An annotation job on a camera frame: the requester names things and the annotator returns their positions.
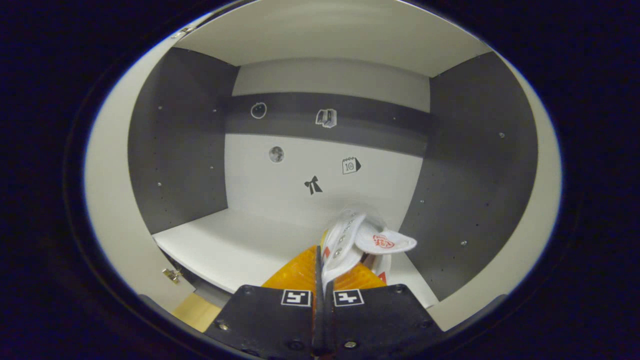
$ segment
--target black background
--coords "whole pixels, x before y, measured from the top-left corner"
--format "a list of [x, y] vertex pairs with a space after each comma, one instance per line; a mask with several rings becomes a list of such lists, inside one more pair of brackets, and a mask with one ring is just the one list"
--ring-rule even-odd
[[[518, 308], [512, 301], [500, 312], [513, 311], [510, 317], [445, 357], [638, 358], [640, 297], [632, 266], [638, 235], [630, 230], [638, 214], [637, 113], [631, 110], [638, 95], [638, 12], [595, 1], [427, 5], [523, 72], [548, 106], [565, 165], [553, 261], [513, 297], [528, 301]], [[193, 357], [127, 312], [82, 262], [65, 216], [62, 168], [67, 135], [87, 95], [104, 91], [118, 69], [214, 4], [3, 6], [0, 133], [8, 147], [0, 357]], [[107, 84], [94, 88], [103, 75]]]

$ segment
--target gray side panel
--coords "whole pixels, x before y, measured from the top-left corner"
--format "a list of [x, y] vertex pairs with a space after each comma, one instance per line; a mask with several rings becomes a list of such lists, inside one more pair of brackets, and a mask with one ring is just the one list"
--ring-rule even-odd
[[[251, 116], [257, 102], [267, 105], [261, 119]], [[272, 93], [234, 96], [227, 109], [227, 133], [295, 136], [352, 143], [423, 156], [431, 116], [423, 111], [348, 95]], [[335, 109], [338, 123], [316, 125], [320, 109]]]
[[237, 72], [171, 49], [145, 82], [129, 129], [129, 172], [152, 234], [227, 207], [221, 103]]
[[407, 254], [442, 300], [511, 236], [529, 201], [538, 143], [525, 94], [493, 53], [433, 78], [431, 111], [435, 132], [400, 231], [418, 240]]

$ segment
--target bow sticker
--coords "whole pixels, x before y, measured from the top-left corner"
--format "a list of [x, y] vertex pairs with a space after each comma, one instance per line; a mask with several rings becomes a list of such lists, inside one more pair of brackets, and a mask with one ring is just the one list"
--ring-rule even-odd
[[313, 179], [311, 179], [311, 181], [305, 181], [305, 186], [309, 188], [309, 192], [311, 193], [311, 195], [314, 194], [314, 190], [318, 193], [322, 192], [322, 189], [320, 189], [320, 186], [318, 186], [317, 181], [318, 181], [317, 176], [314, 176]]

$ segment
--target white back wall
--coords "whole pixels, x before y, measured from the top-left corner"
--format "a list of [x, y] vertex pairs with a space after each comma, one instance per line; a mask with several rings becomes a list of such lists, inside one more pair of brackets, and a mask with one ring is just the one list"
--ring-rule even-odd
[[457, 26], [398, 0], [258, 0], [204, 24], [177, 46], [235, 66], [342, 58], [430, 77], [490, 51]]
[[240, 67], [233, 95], [321, 92], [391, 102], [429, 112], [429, 77], [345, 59], [288, 59]]

